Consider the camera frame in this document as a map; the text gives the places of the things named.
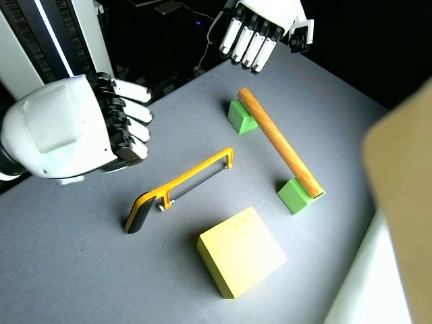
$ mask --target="wooden dowel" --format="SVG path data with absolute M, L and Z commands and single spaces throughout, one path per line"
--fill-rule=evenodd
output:
M 287 166 L 291 169 L 298 181 L 303 185 L 309 196 L 315 198 L 324 193 L 318 181 L 313 177 L 306 165 L 300 159 L 296 151 L 292 148 L 285 136 L 275 125 L 270 116 L 267 115 L 261 104 L 248 88 L 242 88 L 238 92 L 241 100 L 248 112 L 253 116 L 256 123 L 261 127 L 265 136 L 270 140 Z

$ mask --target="green block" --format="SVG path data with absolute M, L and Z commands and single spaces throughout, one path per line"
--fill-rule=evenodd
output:
M 239 134 L 243 134 L 258 127 L 257 122 L 249 114 L 240 100 L 232 101 L 229 105 L 228 120 Z
M 324 194 L 316 198 L 311 198 L 297 178 L 294 178 L 288 181 L 285 186 L 279 190 L 277 195 L 291 210 L 292 214 L 297 214 L 306 206 L 309 206 L 314 201 L 320 199 Z

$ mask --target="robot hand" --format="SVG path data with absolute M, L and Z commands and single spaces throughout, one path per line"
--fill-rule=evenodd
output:
M 219 48 L 232 62 L 259 73 L 276 42 L 288 33 L 291 52 L 308 51 L 313 20 L 307 20 L 300 0 L 229 0 L 232 19 Z
M 26 170 L 62 184 L 82 181 L 96 169 L 116 171 L 147 157 L 146 128 L 152 120 L 142 104 L 151 94 L 137 84 L 99 73 L 59 80 L 10 107 L 1 125 L 0 180 Z

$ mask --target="yellow cube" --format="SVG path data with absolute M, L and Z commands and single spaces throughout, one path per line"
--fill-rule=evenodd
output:
M 196 245 L 224 298 L 237 298 L 287 258 L 253 207 L 200 235 Z

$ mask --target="table surface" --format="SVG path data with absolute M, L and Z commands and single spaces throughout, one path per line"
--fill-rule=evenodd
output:
M 260 129 L 239 136 L 226 118 L 244 86 L 327 191 L 295 216 L 276 195 L 291 171 Z M 151 110 L 145 162 L 68 186 L 31 177 L 0 196 L 0 322 L 321 323 L 374 213 L 361 143 L 385 110 L 283 44 L 258 76 L 227 61 Z M 155 205 L 125 234 L 140 194 L 226 146 L 236 150 L 233 169 L 164 213 Z M 288 261 L 224 300 L 195 246 L 249 206 Z

